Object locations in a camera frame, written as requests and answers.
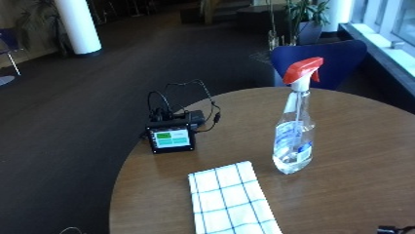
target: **clear plastic bottle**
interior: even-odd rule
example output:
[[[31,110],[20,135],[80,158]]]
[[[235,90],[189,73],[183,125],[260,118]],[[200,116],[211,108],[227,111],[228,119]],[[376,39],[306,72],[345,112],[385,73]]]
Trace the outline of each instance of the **clear plastic bottle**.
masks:
[[[309,115],[310,77],[320,81],[317,70],[322,58],[309,58],[293,64],[284,81],[292,84],[285,114],[276,127],[273,160],[284,174],[304,169],[313,159],[316,123]]]
[[[284,174],[300,171],[312,161],[316,123],[310,118],[310,92],[293,92],[297,96],[296,112],[284,114],[276,127],[274,163]]]

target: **wall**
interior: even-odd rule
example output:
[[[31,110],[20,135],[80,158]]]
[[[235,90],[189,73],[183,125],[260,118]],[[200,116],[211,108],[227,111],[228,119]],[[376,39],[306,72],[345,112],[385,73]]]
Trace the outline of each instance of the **wall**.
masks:
[[[28,7],[32,2],[34,0],[0,0],[0,28],[15,27],[23,8]],[[15,62],[35,59],[58,51],[47,29],[34,31],[30,38],[31,50],[14,53]],[[8,58],[0,57],[0,67],[11,65]]]

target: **white towel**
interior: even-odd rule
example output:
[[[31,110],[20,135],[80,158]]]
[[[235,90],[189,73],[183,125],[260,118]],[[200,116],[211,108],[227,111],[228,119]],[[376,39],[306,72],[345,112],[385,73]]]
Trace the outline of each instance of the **white towel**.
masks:
[[[197,234],[282,234],[251,162],[188,177]]]

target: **chair backrest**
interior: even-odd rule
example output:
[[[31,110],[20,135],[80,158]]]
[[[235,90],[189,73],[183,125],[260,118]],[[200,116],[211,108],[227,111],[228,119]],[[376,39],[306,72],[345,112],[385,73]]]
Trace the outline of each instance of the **chair backrest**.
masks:
[[[11,51],[16,51],[19,49],[19,41],[14,28],[0,28],[0,39],[4,41]]]
[[[321,82],[310,83],[312,88],[336,90],[352,74],[368,54],[368,46],[360,40],[340,41],[306,46],[280,46],[272,52],[272,63],[284,77],[292,64],[304,59],[322,57]]]

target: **round wooden table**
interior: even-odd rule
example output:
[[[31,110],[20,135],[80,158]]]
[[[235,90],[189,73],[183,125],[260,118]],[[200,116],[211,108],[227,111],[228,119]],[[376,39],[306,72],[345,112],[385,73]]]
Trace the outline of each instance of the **round wooden table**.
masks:
[[[253,164],[284,233],[377,233],[380,225],[415,225],[415,115],[312,90],[314,159],[284,175],[272,155],[289,92],[261,88],[216,96],[223,119],[196,135],[195,151],[153,155],[148,140],[137,144],[115,185],[112,234],[195,233],[188,174],[243,161]],[[211,102],[187,109],[208,115]]]

